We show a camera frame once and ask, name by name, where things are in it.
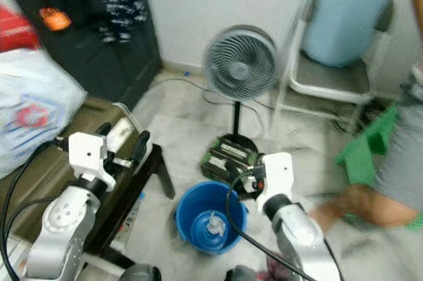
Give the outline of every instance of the plastic bag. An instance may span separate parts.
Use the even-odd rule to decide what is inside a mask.
[[[0,179],[70,122],[86,92],[43,51],[0,53]]]

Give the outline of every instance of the black cabinet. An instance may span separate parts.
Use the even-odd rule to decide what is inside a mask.
[[[52,58],[92,96],[122,102],[132,109],[161,68],[148,0],[147,21],[137,24],[132,40],[105,44],[91,24],[72,24],[52,32],[38,11],[46,0],[17,0]]]

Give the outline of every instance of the tiled floor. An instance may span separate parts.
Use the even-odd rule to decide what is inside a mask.
[[[183,78],[180,73],[168,72],[160,74],[157,81],[175,77]],[[207,88],[201,77],[189,80]],[[213,93],[206,93],[206,97],[213,102],[228,102]],[[268,96],[260,99],[266,103],[269,100]],[[309,106],[321,106],[312,102],[307,101]],[[293,155],[294,198],[307,209],[321,202],[325,194],[339,192],[347,184],[342,169],[334,165],[345,137],[328,120],[283,112],[276,132],[269,134],[270,111],[254,102],[247,105],[258,111],[265,128],[262,130],[251,109],[244,108],[241,133],[251,138],[262,134],[255,139],[261,152],[288,151]],[[153,141],[162,145],[177,192],[170,201],[155,177],[147,183],[126,254],[137,262],[158,266],[164,281],[220,281],[237,264],[257,270],[265,267],[265,256],[245,241],[219,257],[201,255],[180,240],[174,225],[179,198],[188,188],[206,180],[198,163],[211,141],[230,131],[231,111],[229,105],[206,102],[201,90],[182,81],[158,85],[134,110],[135,117],[151,132]],[[246,204],[250,211],[248,234],[276,250],[269,221],[255,210],[253,202]],[[423,233],[382,230],[363,224],[356,227],[360,229],[339,221],[327,235],[346,280],[423,280],[423,266],[419,263]],[[99,280],[98,273],[86,272],[83,279]]]

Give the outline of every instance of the gray shorts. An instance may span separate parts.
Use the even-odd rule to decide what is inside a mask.
[[[373,188],[414,210],[423,210],[423,87],[411,75],[401,85],[400,112]]]

